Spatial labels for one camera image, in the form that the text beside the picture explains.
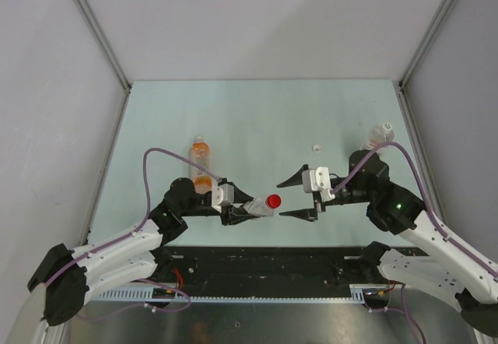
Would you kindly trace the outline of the clear red label water bottle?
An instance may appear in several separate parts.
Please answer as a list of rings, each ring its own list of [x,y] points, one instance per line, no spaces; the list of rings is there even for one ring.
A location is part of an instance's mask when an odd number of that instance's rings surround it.
[[[271,208],[267,203],[267,197],[258,196],[249,202],[245,202],[242,205],[242,209],[251,217],[252,219],[259,219],[265,217],[273,217],[274,209]]]

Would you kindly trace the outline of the red bottle cap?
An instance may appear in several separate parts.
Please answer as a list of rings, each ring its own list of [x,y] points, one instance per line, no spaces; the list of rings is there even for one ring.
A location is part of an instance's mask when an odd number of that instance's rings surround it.
[[[277,194],[271,194],[265,199],[265,204],[270,209],[277,209],[282,204],[282,199]]]

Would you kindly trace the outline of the white green fruit tea bottle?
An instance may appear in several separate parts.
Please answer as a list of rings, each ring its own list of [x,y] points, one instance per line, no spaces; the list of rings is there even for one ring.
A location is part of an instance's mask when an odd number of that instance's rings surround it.
[[[394,129],[393,132],[383,133],[381,125],[374,125],[370,129],[366,141],[361,145],[361,150],[372,150],[382,143],[392,142],[395,139]]]

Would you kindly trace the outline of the large white bottle cap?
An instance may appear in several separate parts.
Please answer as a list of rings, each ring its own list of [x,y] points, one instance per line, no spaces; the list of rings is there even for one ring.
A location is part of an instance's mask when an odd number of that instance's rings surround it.
[[[391,123],[388,123],[388,122],[383,123],[383,124],[381,125],[381,127],[382,127],[382,132],[383,132],[383,133],[393,132],[393,126],[392,126],[392,124],[391,124]]]

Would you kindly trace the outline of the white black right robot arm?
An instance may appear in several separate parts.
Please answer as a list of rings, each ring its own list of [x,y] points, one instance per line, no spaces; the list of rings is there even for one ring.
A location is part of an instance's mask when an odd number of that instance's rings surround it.
[[[349,174],[336,177],[327,167],[303,165],[280,187],[302,186],[314,198],[309,209],[287,216],[314,222],[331,205],[365,203],[366,216],[379,230],[397,235],[432,258],[410,261],[394,248],[371,243],[360,257],[359,274],[369,283],[381,278],[412,286],[453,307],[464,321],[489,337],[497,336],[497,264],[436,217],[424,192],[415,195],[391,181],[377,151],[357,150]]]

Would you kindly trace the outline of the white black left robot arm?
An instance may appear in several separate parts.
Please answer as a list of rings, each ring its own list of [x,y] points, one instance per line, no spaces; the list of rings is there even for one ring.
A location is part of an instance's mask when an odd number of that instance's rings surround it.
[[[172,258],[165,245],[188,228],[185,217],[218,216],[224,226],[234,225],[251,218],[247,205],[252,201],[252,196],[227,180],[199,194],[192,180],[178,178],[142,222],[120,234],[73,249],[53,246],[27,288],[45,287],[42,318],[50,326],[60,325],[102,292],[149,277],[157,282],[167,279]]]

